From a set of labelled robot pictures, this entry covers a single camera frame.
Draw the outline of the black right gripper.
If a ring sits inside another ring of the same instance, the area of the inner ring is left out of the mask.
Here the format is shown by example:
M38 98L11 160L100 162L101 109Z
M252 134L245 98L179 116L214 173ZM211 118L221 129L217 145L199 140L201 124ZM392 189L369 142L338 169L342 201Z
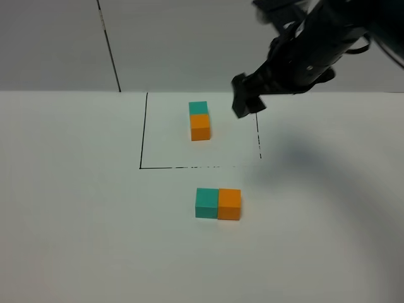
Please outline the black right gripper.
M345 1L319 1L308 11L306 1L253 1L261 19L279 35L272 40L266 61L252 74L232 80L232 110L238 119L265 110L260 95L296 94L335 77L332 68L344 54L361 54L369 40L363 25L343 15Z

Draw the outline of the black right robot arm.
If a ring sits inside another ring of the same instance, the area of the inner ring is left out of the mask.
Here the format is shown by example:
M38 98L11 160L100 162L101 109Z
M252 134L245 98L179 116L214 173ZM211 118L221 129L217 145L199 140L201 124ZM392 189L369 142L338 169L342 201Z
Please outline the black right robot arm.
M359 39L377 43L397 64L403 61L403 1L253 1L259 20L279 35L266 61L252 74L235 76L232 110L238 118L266 108L262 95L298 94L335 77L344 54L361 54Z

